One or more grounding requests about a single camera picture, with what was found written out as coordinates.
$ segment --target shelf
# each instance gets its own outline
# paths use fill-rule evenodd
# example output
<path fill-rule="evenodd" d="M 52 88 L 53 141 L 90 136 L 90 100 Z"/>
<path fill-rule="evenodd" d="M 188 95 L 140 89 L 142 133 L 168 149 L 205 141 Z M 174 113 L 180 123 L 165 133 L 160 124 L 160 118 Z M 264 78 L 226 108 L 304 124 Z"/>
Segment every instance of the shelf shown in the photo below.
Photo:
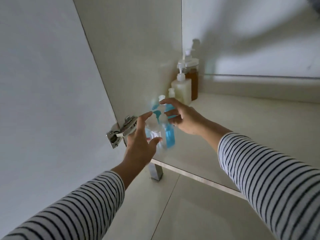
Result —
<path fill-rule="evenodd" d="M 201 93 L 190 106 L 234 132 L 320 168 L 320 104 Z M 206 141 L 177 128 L 175 138 L 176 145 L 155 160 L 238 191 Z"/>

